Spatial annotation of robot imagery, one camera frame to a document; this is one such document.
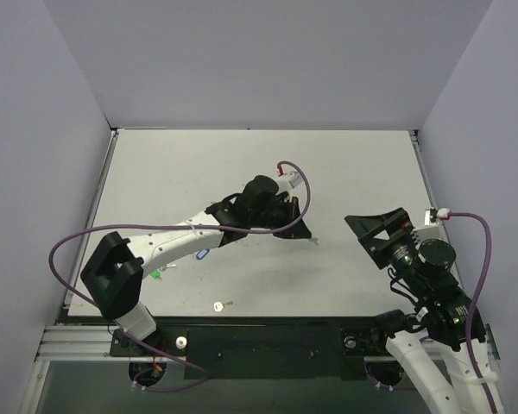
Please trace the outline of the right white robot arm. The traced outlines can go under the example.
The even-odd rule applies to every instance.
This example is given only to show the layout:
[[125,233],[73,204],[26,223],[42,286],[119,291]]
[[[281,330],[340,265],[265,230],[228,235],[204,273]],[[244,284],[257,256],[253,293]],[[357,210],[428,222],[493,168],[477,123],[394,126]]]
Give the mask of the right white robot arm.
[[439,230],[448,209],[426,211],[415,227],[403,208],[345,222],[391,285],[403,283],[414,314],[391,310],[375,317],[370,346],[389,353],[432,413],[503,413],[498,375],[492,370],[487,331],[477,309],[452,273],[454,247]]

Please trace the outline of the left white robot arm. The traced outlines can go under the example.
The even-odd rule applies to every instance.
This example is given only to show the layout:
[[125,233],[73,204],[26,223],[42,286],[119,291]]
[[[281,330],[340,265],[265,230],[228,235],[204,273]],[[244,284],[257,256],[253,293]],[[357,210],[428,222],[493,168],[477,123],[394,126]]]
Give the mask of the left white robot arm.
[[240,193],[216,202],[172,230],[124,237],[102,237],[80,273],[102,316],[129,336],[139,354],[153,354],[161,335],[141,302],[143,280],[152,272],[203,250],[221,248],[261,230],[289,240],[309,239],[311,231],[292,191],[304,183],[299,172],[272,179],[254,177]]

